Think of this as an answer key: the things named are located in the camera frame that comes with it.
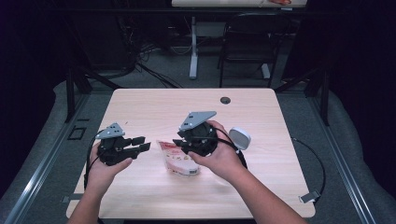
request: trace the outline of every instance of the chair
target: chair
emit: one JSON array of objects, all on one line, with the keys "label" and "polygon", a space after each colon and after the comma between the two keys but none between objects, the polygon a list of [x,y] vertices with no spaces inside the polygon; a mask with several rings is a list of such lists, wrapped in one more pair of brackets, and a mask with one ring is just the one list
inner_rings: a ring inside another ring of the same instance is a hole
[{"label": "chair", "polygon": [[230,18],[224,27],[220,51],[219,86],[224,79],[224,63],[264,63],[272,65],[267,87],[271,86],[277,55],[289,30],[289,18],[276,14],[242,13]]}]

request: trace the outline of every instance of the gray metal bracket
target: gray metal bracket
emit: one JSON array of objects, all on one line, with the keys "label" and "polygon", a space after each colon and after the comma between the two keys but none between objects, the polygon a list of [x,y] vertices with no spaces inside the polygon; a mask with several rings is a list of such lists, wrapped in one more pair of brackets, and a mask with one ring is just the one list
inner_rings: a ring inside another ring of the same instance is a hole
[{"label": "gray metal bracket", "polygon": [[112,137],[120,137],[125,135],[125,132],[122,130],[120,125],[117,122],[112,123],[110,126],[108,126],[106,129],[104,129],[102,132],[97,134],[95,136],[96,139],[106,139],[106,138],[112,138]]},{"label": "gray metal bracket", "polygon": [[216,111],[190,112],[183,123],[181,123],[179,129],[181,131],[193,129],[208,119],[214,117],[216,114]]}]

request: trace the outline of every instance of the hand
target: hand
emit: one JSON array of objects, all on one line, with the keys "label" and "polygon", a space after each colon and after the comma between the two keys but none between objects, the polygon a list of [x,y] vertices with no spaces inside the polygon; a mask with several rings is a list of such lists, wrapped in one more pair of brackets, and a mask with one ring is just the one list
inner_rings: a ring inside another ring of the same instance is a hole
[{"label": "hand", "polygon": [[[215,127],[216,129],[224,130],[224,127],[214,120],[207,121],[210,125]],[[221,138],[226,141],[230,141],[228,137],[220,132],[217,131],[218,138]],[[228,146],[225,143],[218,142],[218,147],[213,151],[210,156],[202,157],[194,152],[189,152],[189,156],[198,164],[206,166],[209,168],[213,173],[220,176],[221,178],[230,181],[230,178],[240,169],[246,169],[241,161],[239,160],[238,156],[236,155],[235,150]]]},{"label": "hand", "polygon": [[93,162],[97,158],[99,143],[92,147],[90,156],[90,165],[92,164],[91,170],[88,175],[88,184],[86,191],[89,191],[99,197],[103,197],[114,180],[116,174],[127,168],[131,163],[132,159],[128,158],[122,162],[119,162],[113,166],[107,166],[102,163],[99,159]]}]

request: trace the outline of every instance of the wooden table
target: wooden table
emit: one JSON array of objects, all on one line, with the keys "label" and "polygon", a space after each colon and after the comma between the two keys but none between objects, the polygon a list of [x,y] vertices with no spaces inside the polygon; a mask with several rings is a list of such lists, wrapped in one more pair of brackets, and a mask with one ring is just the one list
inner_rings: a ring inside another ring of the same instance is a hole
[{"label": "wooden table", "polygon": [[[224,105],[221,97],[231,102]],[[236,190],[201,167],[191,177],[165,169],[156,141],[179,139],[178,127],[191,111],[217,111],[212,119],[226,131],[240,127],[252,140],[244,152],[251,173],[303,217],[312,217],[308,193],[275,93],[270,89],[129,89],[116,90],[100,130],[117,122],[125,138],[146,136],[151,148],[118,174],[102,200],[101,218],[211,219],[252,218]],[[83,174],[75,193],[83,193]],[[78,201],[71,201],[70,217]]]}]

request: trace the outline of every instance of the forearm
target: forearm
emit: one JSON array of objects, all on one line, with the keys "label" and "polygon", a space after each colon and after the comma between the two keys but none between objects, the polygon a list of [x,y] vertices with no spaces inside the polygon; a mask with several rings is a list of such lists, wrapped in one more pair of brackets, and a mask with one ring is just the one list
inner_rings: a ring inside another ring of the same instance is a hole
[{"label": "forearm", "polygon": [[67,223],[97,223],[102,197],[85,192]]},{"label": "forearm", "polygon": [[241,195],[257,223],[305,223],[300,215],[248,170],[238,170],[229,182]]}]

